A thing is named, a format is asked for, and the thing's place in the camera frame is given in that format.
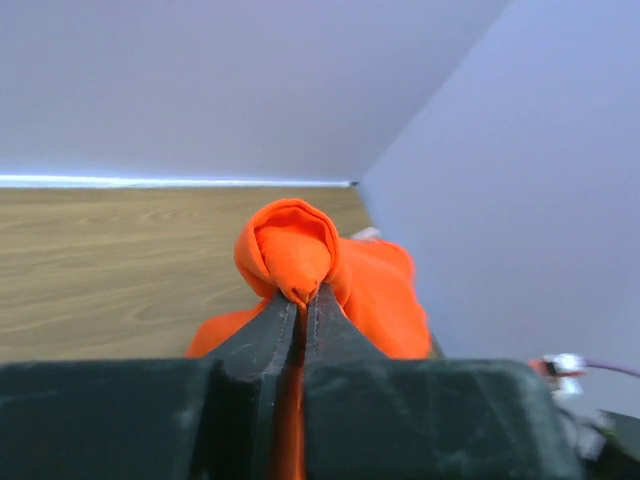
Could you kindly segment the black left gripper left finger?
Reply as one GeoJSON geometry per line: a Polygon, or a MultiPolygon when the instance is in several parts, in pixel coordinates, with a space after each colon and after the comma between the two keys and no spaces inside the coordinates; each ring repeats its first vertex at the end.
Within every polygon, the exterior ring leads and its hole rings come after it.
{"type": "Polygon", "coordinates": [[[5,363],[5,479],[269,479],[295,356],[284,297],[198,359],[5,363]]]}

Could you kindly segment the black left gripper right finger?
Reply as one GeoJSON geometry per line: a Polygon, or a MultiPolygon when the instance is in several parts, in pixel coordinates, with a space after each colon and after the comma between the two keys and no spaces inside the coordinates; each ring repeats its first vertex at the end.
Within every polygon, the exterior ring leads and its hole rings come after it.
{"type": "Polygon", "coordinates": [[[308,310],[310,479],[579,479],[543,380],[509,360],[393,360],[329,286],[308,310]]]}

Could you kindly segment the orange t shirt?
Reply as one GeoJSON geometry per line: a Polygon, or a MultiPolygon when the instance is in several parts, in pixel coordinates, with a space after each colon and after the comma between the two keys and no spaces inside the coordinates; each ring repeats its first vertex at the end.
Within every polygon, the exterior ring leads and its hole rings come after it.
{"type": "Polygon", "coordinates": [[[258,295],[244,311],[206,320],[187,356],[247,345],[243,369],[226,378],[231,398],[214,430],[215,473],[223,479],[300,479],[304,475],[301,382],[308,309],[322,286],[374,349],[394,359],[425,359],[427,316],[405,250],[375,238],[347,239],[333,221],[300,199],[258,211],[234,247],[236,267],[258,295]]]}

